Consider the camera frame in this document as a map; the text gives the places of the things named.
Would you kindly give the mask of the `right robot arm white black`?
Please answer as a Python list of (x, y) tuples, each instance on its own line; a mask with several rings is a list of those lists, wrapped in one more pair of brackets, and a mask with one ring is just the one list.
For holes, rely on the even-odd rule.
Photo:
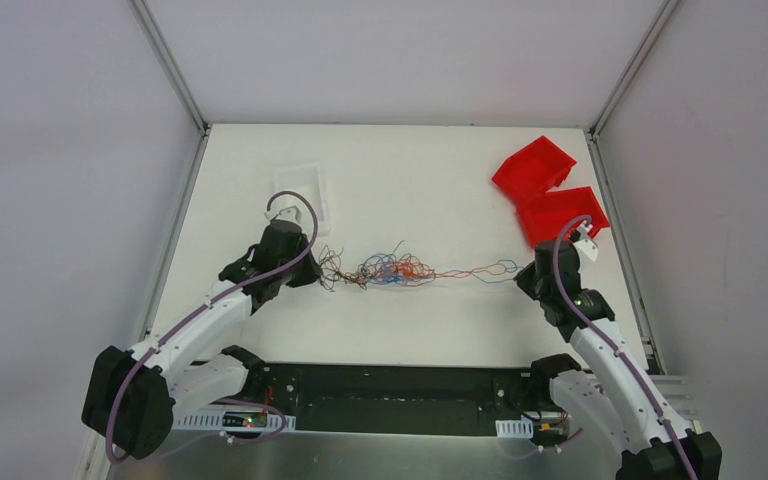
[(718, 478), (720, 443), (710, 432), (696, 432), (627, 354), (613, 310), (601, 293), (583, 287), (580, 269), (574, 243), (544, 241), (515, 277), (585, 362), (567, 354), (533, 362), (529, 400), (570, 413), (584, 434), (618, 458), (618, 479)]

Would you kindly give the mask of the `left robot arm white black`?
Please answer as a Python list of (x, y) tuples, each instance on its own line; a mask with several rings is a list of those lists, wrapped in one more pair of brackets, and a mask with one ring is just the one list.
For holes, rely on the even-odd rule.
[(242, 325), (281, 288), (319, 280), (311, 254), (318, 234), (274, 217), (258, 243), (227, 264), (192, 310), (127, 349), (109, 346), (94, 361), (82, 422), (105, 440), (112, 464), (142, 460), (165, 441), (174, 421), (227, 396), (257, 402), (265, 378), (232, 353), (193, 361)]

